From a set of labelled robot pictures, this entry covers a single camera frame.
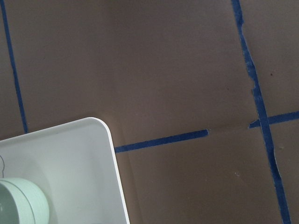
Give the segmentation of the green bowl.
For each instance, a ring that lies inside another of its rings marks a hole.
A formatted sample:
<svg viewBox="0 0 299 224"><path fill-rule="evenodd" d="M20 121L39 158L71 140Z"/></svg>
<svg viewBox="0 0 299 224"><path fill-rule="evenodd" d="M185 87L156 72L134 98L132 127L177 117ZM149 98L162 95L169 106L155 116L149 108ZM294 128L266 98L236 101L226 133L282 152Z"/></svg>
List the green bowl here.
<svg viewBox="0 0 299 224"><path fill-rule="evenodd" d="M36 184L23 178L1 178L2 224L48 224L49 218L48 201Z"/></svg>

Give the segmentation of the cream bear serving tray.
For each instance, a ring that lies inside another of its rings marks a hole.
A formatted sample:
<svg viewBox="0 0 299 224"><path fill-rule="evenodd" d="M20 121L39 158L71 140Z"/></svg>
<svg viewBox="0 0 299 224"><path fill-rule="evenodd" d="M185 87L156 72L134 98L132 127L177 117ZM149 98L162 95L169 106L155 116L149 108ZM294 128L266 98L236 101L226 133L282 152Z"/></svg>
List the cream bear serving tray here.
<svg viewBox="0 0 299 224"><path fill-rule="evenodd" d="M51 224L128 224L108 126L88 117L0 142L4 176L45 194Z"/></svg>

